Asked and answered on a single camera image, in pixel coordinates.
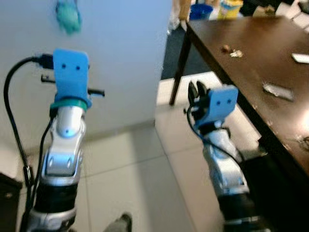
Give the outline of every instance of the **dark brown tabletop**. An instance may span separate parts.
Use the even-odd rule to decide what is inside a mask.
[[[294,175],[289,167],[294,162],[308,177],[309,151],[293,138],[309,136],[309,65],[296,63],[291,54],[309,54],[309,36],[283,17],[190,21],[186,35],[190,42],[183,48],[192,42],[224,83],[237,86],[240,106],[268,146],[275,143],[284,168]],[[241,50],[243,57],[223,53],[224,44]],[[266,94],[263,82],[291,88],[294,102]]]

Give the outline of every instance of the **black wire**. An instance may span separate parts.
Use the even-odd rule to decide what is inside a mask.
[[[45,137],[50,129],[50,127],[52,126],[52,123],[53,123],[53,118],[51,118],[49,120],[49,123],[42,135],[42,138],[41,138],[41,142],[40,142],[40,154],[39,154],[39,163],[38,163],[38,170],[37,170],[37,174],[36,174],[36,177],[35,177],[35,181],[34,181],[34,186],[33,186],[33,190],[32,190],[32,195],[31,195],[31,201],[30,201],[30,206],[32,207],[33,204],[34,204],[34,198],[35,198],[35,193],[36,193],[36,189],[37,189],[37,186],[38,186],[38,182],[39,182],[39,179],[40,179],[40,174],[42,172],[42,159],[43,159],[43,149],[44,149],[44,140],[45,140]]]
[[[239,165],[239,162],[230,154],[228,153],[227,151],[225,151],[223,148],[217,146],[216,144],[214,144],[212,141],[210,141],[209,139],[206,139],[203,137],[203,135],[201,135],[200,133],[197,132],[197,130],[194,129],[193,125],[192,125],[192,122],[191,122],[191,109],[192,109],[192,105],[189,106],[188,110],[187,110],[187,120],[188,120],[188,123],[189,123],[189,126],[191,128],[191,130],[204,142],[204,143],[207,143],[213,147],[215,147],[216,149],[222,151],[223,153],[227,154],[230,158],[232,158],[238,165]]]
[[[20,153],[20,156],[22,158],[24,166],[27,166],[27,157],[25,155],[23,146],[22,146],[22,144],[20,142],[20,138],[19,138],[19,135],[18,135],[18,130],[17,130],[16,124],[15,124],[15,120],[14,120],[12,111],[11,111],[10,102],[9,102],[9,86],[10,86],[10,82],[11,82],[13,74],[21,66],[23,66],[24,64],[26,64],[28,62],[35,62],[36,60],[37,60],[36,57],[29,57],[29,58],[23,59],[20,62],[18,62],[17,64],[15,64],[11,68],[11,70],[9,71],[9,73],[6,76],[5,83],[4,83],[4,89],[3,89],[3,97],[4,97],[5,109],[6,109],[6,112],[7,112],[8,116],[9,116],[10,123],[12,125],[14,136],[15,136],[15,139],[16,139],[16,143],[17,143],[17,146],[18,146],[18,149],[19,149],[19,153]]]
[[[27,157],[25,154],[25,151],[23,149],[23,146],[21,144],[20,138],[19,138],[19,134],[18,134],[18,130],[17,130],[17,126],[13,117],[13,113],[11,111],[11,107],[10,107],[10,102],[9,102],[9,86],[10,86],[10,82],[12,79],[13,74],[24,64],[29,63],[29,62],[37,62],[37,58],[36,57],[29,57],[26,59],[21,60],[20,62],[18,62],[17,64],[15,64],[11,70],[9,71],[9,73],[6,76],[5,82],[4,82],[4,88],[3,88],[3,98],[4,98],[4,104],[5,104],[5,109],[6,112],[8,114],[10,123],[12,125],[12,129],[14,132],[14,136],[15,136],[15,140],[19,149],[19,153],[21,156],[21,159],[23,161],[23,165],[24,167],[28,166],[28,162],[27,162]],[[25,178],[25,182],[28,183],[29,179],[28,176],[26,176],[25,172],[24,172],[24,178]],[[26,198],[26,209],[29,209],[30,207],[30,196],[31,196],[31,187],[27,185],[27,198]]]

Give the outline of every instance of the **blue container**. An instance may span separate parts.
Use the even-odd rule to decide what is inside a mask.
[[[194,4],[191,6],[190,20],[209,19],[213,10],[212,6],[206,4]]]

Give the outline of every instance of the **small object on table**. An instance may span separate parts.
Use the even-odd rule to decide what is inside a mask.
[[[223,45],[222,46],[222,51],[225,53],[231,53],[232,52],[232,48],[229,45]]]
[[[293,91],[290,88],[278,86],[271,83],[263,83],[263,90],[270,93],[278,98],[283,98],[285,100],[294,101]]]
[[[240,50],[233,50],[232,53],[230,53],[230,57],[237,57],[237,58],[242,58],[243,53]]]
[[[309,55],[292,53],[292,57],[298,63],[309,64]]]

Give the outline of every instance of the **robotic arm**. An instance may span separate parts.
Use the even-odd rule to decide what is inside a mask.
[[[225,218],[225,231],[270,231],[251,199],[246,178],[239,166],[243,157],[230,140],[229,130],[222,127],[225,118],[235,108],[237,96],[238,90],[234,86],[206,89],[203,83],[197,81],[196,89],[190,82],[187,119],[193,132],[203,142],[203,155]]]
[[[30,61],[43,68],[54,69],[57,88],[55,102],[50,106],[50,122],[41,140],[38,172],[34,184],[32,168],[27,165],[8,101],[12,75]],[[67,231],[74,223],[75,198],[83,160],[80,144],[86,132],[84,116],[91,107],[88,94],[104,96],[103,91],[87,89],[88,67],[86,53],[57,49],[52,56],[42,55],[19,62],[6,78],[5,106],[23,158],[28,188],[26,210],[20,227],[22,232]],[[44,139],[49,130],[52,143],[42,158]]]

